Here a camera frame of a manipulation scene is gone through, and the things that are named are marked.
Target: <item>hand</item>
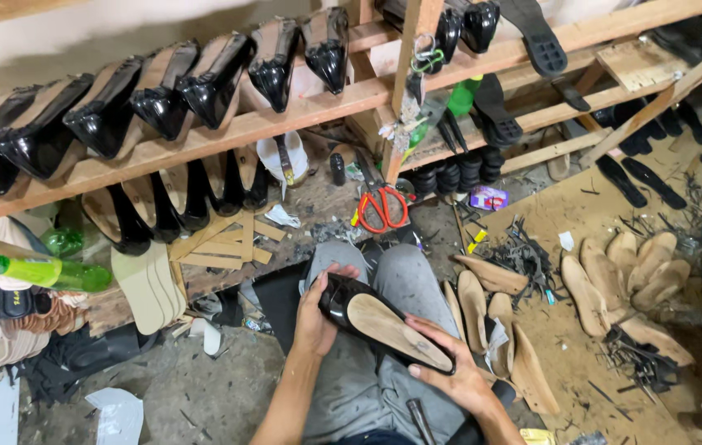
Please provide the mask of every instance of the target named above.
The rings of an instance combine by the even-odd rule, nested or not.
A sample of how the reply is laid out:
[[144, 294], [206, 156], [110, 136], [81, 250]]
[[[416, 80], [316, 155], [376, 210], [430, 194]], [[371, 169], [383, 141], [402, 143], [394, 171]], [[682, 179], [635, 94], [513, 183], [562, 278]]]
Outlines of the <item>hand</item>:
[[297, 329], [293, 334], [292, 350], [294, 351], [323, 357], [329, 353], [329, 349], [332, 348], [332, 344], [335, 342], [337, 327], [324, 317], [321, 314], [321, 310], [318, 309], [318, 300], [321, 299], [321, 293], [326, 289], [326, 284], [329, 282], [329, 277], [326, 275], [329, 272], [347, 276], [348, 278], [357, 278], [359, 276], [359, 269], [352, 265], [341, 268], [337, 263], [333, 263], [318, 274], [316, 280], [312, 282], [310, 288], [299, 300]]
[[431, 386], [441, 389], [461, 408], [480, 416], [492, 404], [499, 405], [499, 400], [489, 388], [485, 379], [478, 372], [472, 353], [466, 344], [448, 334], [433, 321], [406, 314], [405, 324], [414, 328], [425, 337], [434, 340], [455, 357], [455, 374], [444, 375], [433, 369], [420, 365], [409, 365], [409, 373]]

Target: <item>red-handled scissors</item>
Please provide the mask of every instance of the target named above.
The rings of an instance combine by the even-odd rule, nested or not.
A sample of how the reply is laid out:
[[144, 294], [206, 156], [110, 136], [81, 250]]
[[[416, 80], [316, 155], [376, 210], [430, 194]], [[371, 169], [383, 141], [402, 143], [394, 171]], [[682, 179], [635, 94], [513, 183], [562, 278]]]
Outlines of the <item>red-handled scissors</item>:
[[[380, 179], [380, 174], [374, 176], [370, 165], [367, 163], [367, 158], [365, 158], [365, 156], [358, 149], [355, 150], [356, 161], [359, 162], [359, 166], [362, 169], [362, 176], [365, 177], [365, 185], [367, 187], [367, 192], [362, 193], [362, 196], [359, 199], [359, 206], [356, 207], [356, 214], [359, 218], [359, 223], [362, 225], [362, 227], [366, 228], [366, 230], [369, 230], [374, 234], [382, 234], [388, 227], [398, 228], [405, 226], [405, 221], [409, 217], [409, 207], [406, 206], [403, 195], [398, 193], [394, 188], [385, 184], [384, 180]], [[378, 191], [379, 195], [381, 196], [381, 206], [379, 206], [379, 203], [376, 201], [376, 195], [373, 194], [375, 191]], [[386, 202], [387, 194], [395, 197], [402, 208], [403, 217], [401, 217], [401, 220], [398, 222], [393, 222], [392, 218], [390, 217], [390, 207]], [[365, 209], [367, 209], [368, 204], [373, 205], [373, 208], [376, 209], [376, 214], [384, 223], [381, 228], [376, 229], [367, 224], [367, 221], [365, 220]]]

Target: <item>green plastic bottle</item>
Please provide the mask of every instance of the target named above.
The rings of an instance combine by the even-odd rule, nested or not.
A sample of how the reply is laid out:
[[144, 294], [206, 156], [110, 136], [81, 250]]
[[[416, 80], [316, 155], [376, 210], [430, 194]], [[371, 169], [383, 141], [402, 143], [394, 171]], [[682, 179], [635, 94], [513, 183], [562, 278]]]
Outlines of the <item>green plastic bottle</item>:
[[20, 279], [42, 288], [100, 292], [112, 282], [112, 274], [99, 265], [83, 265], [59, 258], [8, 258], [0, 255], [0, 275]]
[[447, 107], [450, 108], [454, 116], [461, 116], [472, 109], [472, 102], [475, 101], [475, 93], [480, 87], [483, 75], [474, 76], [455, 84], [450, 95]]

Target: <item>gray sweatpants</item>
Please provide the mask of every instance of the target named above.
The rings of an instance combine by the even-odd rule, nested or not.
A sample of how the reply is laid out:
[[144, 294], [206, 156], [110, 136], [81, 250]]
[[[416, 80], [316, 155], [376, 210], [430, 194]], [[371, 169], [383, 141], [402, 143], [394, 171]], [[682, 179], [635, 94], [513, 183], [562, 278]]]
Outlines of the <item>gray sweatpants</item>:
[[[362, 253], [350, 244], [330, 241], [316, 247], [307, 285], [332, 263], [354, 265], [367, 282]], [[459, 337], [447, 301], [419, 248], [399, 245], [380, 258], [372, 286], [402, 312], [435, 321]], [[437, 443], [445, 443], [464, 420], [465, 412], [443, 392], [415, 379], [386, 356], [376, 374], [376, 357], [366, 342], [339, 332], [323, 359], [312, 397], [305, 443], [327, 443], [374, 429], [395, 430], [422, 443], [405, 402], [419, 398]]]

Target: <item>man's right hand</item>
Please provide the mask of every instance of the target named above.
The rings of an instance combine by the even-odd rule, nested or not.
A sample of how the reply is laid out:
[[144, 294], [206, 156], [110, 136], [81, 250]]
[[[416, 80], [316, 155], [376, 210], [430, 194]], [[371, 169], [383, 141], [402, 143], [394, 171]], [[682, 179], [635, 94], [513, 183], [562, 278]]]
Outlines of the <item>man's right hand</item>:
[[477, 370], [475, 360], [466, 344], [448, 334], [433, 321], [406, 314], [405, 324], [425, 337], [434, 340], [455, 357], [455, 374], [444, 375], [420, 365], [409, 365], [409, 372], [416, 378], [441, 389], [461, 408], [473, 416], [487, 415], [501, 403], [488, 383]]

